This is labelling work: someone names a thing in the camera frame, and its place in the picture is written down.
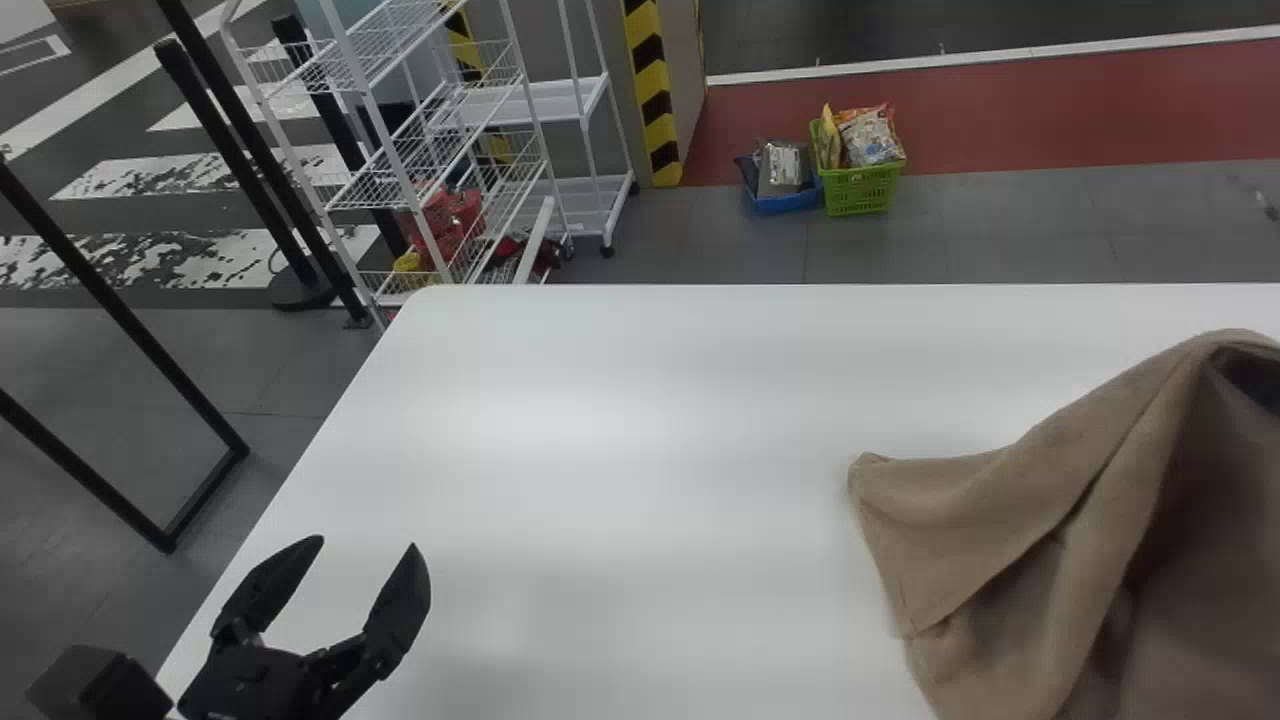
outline plastic basket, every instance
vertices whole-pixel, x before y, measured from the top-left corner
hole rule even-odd
[[[813,177],[813,187],[809,190],[801,190],[795,195],[756,197],[751,190],[753,179],[748,177],[746,172],[746,164],[754,163],[750,155],[733,159],[733,164],[742,173],[742,190],[746,191],[746,197],[751,201],[756,213],[762,215],[777,215],[778,213],[790,213],[791,210],[808,210],[809,208],[817,208],[822,201],[822,178],[817,173]]]
[[[809,123],[810,147],[818,147],[818,123]],[[813,159],[818,176],[822,177],[823,192],[827,195],[827,214],[863,215],[867,213],[883,213],[888,210],[893,201],[893,191],[897,188],[897,176],[906,167],[906,160],[897,163],[884,163],[870,168],[841,168],[827,170],[819,165],[817,152]]]

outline white floor marking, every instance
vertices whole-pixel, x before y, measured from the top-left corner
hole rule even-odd
[[[351,254],[364,255],[378,240],[376,225],[339,228]],[[73,236],[93,266],[115,287],[262,288],[273,270],[275,242],[265,229],[104,233]],[[0,288],[52,290],[76,284],[38,237],[0,238]]]
[[[340,184],[347,165],[333,145],[296,149],[307,177],[316,186]],[[282,158],[280,151],[275,152]],[[59,190],[50,200],[99,200],[198,192],[239,192],[227,163],[218,152],[120,158],[102,160]]]
[[[920,68],[975,65],[980,63],[1006,63],[1010,60],[1032,60],[1037,58],[1062,58],[1068,55],[1092,55],[1097,53],[1124,53],[1129,50],[1153,50],[1157,47],[1184,47],[1188,45],[1243,42],[1248,40],[1266,40],[1271,37],[1280,37],[1280,24],[1242,27],[1231,29],[1212,29],[1203,32],[1148,35],[1144,37],[1100,40],[1096,42],[1071,42],[1066,45],[1042,45],[1038,47],[1015,47],[1011,50],[956,53],[952,55],[923,55],[919,58],[870,60],[865,63],[845,63],[840,65],[819,65],[813,68],[760,70],[751,73],[728,73],[719,76],[707,76],[707,85],[709,86],[750,85],[756,82],[780,82],[788,79],[809,79],[820,77],[884,73],[891,70],[914,70]]]
[[[56,33],[54,33],[54,35],[50,35],[50,36],[46,36],[46,37],[37,37],[36,40],[28,40],[27,42],[19,42],[18,45],[14,45],[12,47],[5,47],[4,50],[0,50],[0,55],[4,55],[5,53],[10,53],[13,50],[18,50],[20,47],[31,47],[32,45],[37,45],[37,44],[47,45],[50,54],[45,55],[44,58],[40,58],[40,59],[36,59],[36,60],[31,60],[28,63],[23,63],[20,65],[14,65],[12,68],[5,68],[4,70],[0,70],[0,77],[4,77],[4,76],[10,74],[10,73],[15,73],[18,70],[29,68],[32,65],[38,65],[40,63],[47,63],[49,60],[56,60],[58,58],[65,58],[67,55],[72,54],[70,47],[67,47],[67,44],[63,42],[63,38],[59,37]]]
[[[248,115],[253,118],[255,123],[261,123],[262,110],[259,109],[257,104],[253,102],[253,97],[250,96],[248,87],[243,85],[236,86],[236,94],[239,95],[241,102],[244,104],[244,109],[248,110]],[[218,102],[214,102],[218,111],[221,113],[221,108]],[[271,100],[271,109],[275,110],[275,117],[282,120],[296,120],[303,118],[319,118],[320,111],[316,110],[315,102],[311,101],[310,96],[302,95],[297,97],[278,97]],[[223,113],[223,119],[227,119],[227,114]],[[187,129],[198,128],[200,120],[196,119],[196,113],[191,110],[191,105],[183,102],[177,110],[169,113],[160,119],[156,124],[147,128],[147,132],[159,132],[166,129]]]
[[[257,8],[266,0],[244,0],[236,17]],[[223,5],[196,18],[196,27],[209,36],[218,31]],[[106,101],[124,92],[160,69],[151,46],[137,51],[132,58],[95,77],[67,95],[51,102],[47,108],[0,133],[0,147],[8,146],[8,158],[14,158],[58,135],[76,120],[101,108]]]

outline black metal pole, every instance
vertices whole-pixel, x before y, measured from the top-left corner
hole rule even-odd
[[[352,322],[366,323],[371,318],[364,302],[356,295],[351,275],[343,270],[333,254],[329,252],[329,246],[320,237],[320,231],[316,229],[316,220],[307,211],[306,206],[302,205],[298,195],[293,192],[289,177],[284,174],[280,163],[276,161],[270,146],[262,138],[262,133],[259,132],[253,119],[250,118],[244,105],[239,101],[236,88],[232,87],[230,81],[227,79],[227,74],[218,64],[218,59],[214,58],[212,51],[209,49],[209,44],[205,42],[205,35],[196,27],[196,22],[191,19],[187,6],[182,4],[182,0],[156,1],[173,27],[174,35],[187,46],[191,61],[200,70],[200,74],[204,76],[205,82],[209,83],[209,90],[218,99],[218,104],[223,106],[223,111],[227,113],[232,127],[236,128],[241,140],[244,141],[244,147],[253,156],[253,161],[257,163],[262,177],[271,186],[271,191],[275,193],[276,200],[280,201],[280,206],[284,208],[285,214],[293,220],[293,227],[302,236],[302,242],[307,245],[320,270],[338,291],[338,297],[342,299],[342,304],[351,314]]]
[[[275,18],[271,20],[271,28],[275,29],[275,37],[280,44],[288,49],[289,60],[294,68],[311,59],[312,53],[311,45],[307,44],[307,33],[302,29],[302,23],[296,15]],[[360,141],[356,140],[356,133],[347,124],[342,108],[338,106],[338,100],[329,91],[328,83],[317,81],[307,90],[311,92],[311,101],[315,102],[316,111],[320,113],[320,119],[329,128],[333,143],[338,146],[342,161],[346,163],[348,170],[358,170],[365,164],[365,154],[360,151]],[[401,234],[399,224],[390,210],[371,210],[370,214],[374,217],[374,223],[378,224],[378,232],[387,242],[387,249],[392,251],[392,256],[399,258],[408,252],[408,243],[404,242],[404,236]]]
[[[0,418],[4,418],[14,427],[22,437],[31,441],[59,468],[67,471],[77,483],[93,495],[111,512],[129,524],[147,542],[156,546],[161,552],[173,552],[177,542],[169,538],[165,532],[151,518],[138,510],[120,491],[111,487],[97,470],[90,466],[76,451],[67,446],[58,436],[46,428],[35,415],[18,404],[8,392],[0,388]]]
[[[120,329],[138,346],[156,369],[182,393],[182,397],[200,414],[209,427],[218,433],[218,437],[228,447],[241,452],[248,452],[248,446],[232,428],[227,418],[214,407],[214,404],[205,397],[205,393],[196,387],[196,383],[187,377],[182,366],[160,345],[160,341],[151,334],[151,331],[142,324],[142,320],[129,310],[129,306],[120,300],[120,296],[106,284],[106,281],[93,270],[93,265],[81,254],[79,249],[67,237],[63,228],[45,211],[40,202],[22,184],[22,181],[13,174],[9,164],[0,158],[0,193],[18,210],[18,214],[36,231],[49,245],[49,249],[58,255],[58,259],[67,265],[67,269],[76,275],[76,279],[93,296],[93,300],[102,306]]]
[[[280,215],[280,211],[271,202],[266,188],[262,187],[257,173],[253,172],[253,165],[244,158],[244,152],[236,143],[236,138],[232,137],[230,131],[223,124],[223,118],[218,114],[212,100],[205,92],[205,86],[200,83],[200,78],[196,77],[195,70],[191,68],[191,61],[187,59],[187,54],[183,53],[182,45],[178,45],[177,40],[161,40],[156,44],[155,53],[156,58],[160,59],[160,65],[173,77],[173,82],[182,91],[182,96],[187,100],[187,104],[191,105],[192,113],[205,126],[209,138],[214,141],[214,147],[221,154],[227,168],[236,176],[236,182],[239,183],[248,201],[257,210],[262,224],[266,225],[271,237],[275,238],[275,245],[279,246],[280,255],[284,255],[284,259],[293,268],[293,272],[297,273],[300,281],[308,286],[315,284],[319,281],[315,269],[307,261],[307,256],[302,254],[302,249],[298,247],[298,242],[293,238],[293,232],[289,231],[284,217]]]
[[[174,361],[164,346],[151,334],[151,331],[142,324],[142,320],[129,310],[129,306],[120,300],[120,296],[93,270],[93,265],[90,264],[79,249],[67,237],[67,233],[58,227],[58,223],[45,211],[40,201],[22,184],[22,181],[13,174],[13,170],[9,169],[9,164],[5,163],[3,156],[0,156],[0,195],[13,205],[18,214],[31,225],[31,229],[44,238],[49,249],[76,275],[81,286],[93,296],[93,300],[124,331],[124,334],[129,336],[133,345],[147,356],[151,364],[169,380],[169,384],[182,395],[192,410],[227,445],[227,452],[223,454],[223,457],[214,469],[200,483],[192,498],[182,507],[178,516],[173,519],[168,528],[161,529],[3,391],[0,391],[0,415],[67,470],[84,489],[90,491],[108,509],[146,538],[147,542],[163,552],[173,552],[178,546],[178,538],[191,520],[200,512],[200,509],[212,496],[214,491],[218,489],[232,468],[248,455],[248,443],[227,421],[227,418],[214,407],[214,404],[205,397],[205,393],[200,392],[196,383],[187,377],[182,366]]]

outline white table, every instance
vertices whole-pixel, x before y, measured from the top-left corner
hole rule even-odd
[[[928,717],[844,501],[860,452],[1007,443],[1277,286],[503,287],[419,293],[159,679],[244,573],[326,544],[268,633],[356,632],[408,542],[434,605],[351,719]]]

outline white wall trim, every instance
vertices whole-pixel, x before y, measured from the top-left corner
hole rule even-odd
[[[708,76],[707,85],[726,86],[750,85],[756,82],[781,82],[788,79],[856,76],[867,73],[884,73],[891,70],[913,70],[920,68],[975,65],[980,63],[1007,63],[1011,60],[1033,60],[1039,58],[1065,58],[1069,55],[1093,55],[1098,53],[1125,53],[1132,50],[1155,50],[1158,47],[1243,42],[1249,40],[1266,40],[1271,37],[1280,37],[1280,24],[1211,29],[1203,32],[1148,35],[1144,37],[1100,40],[1094,42],[1071,42],[1066,45],[1042,45],[1038,47],[1016,47],[1011,50],[956,53],[952,55],[924,55],[919,58],[870,60],[865,63],[845,63],[840,65],[814,65],[812,68],[791,68],[785,70],[728,73]]]

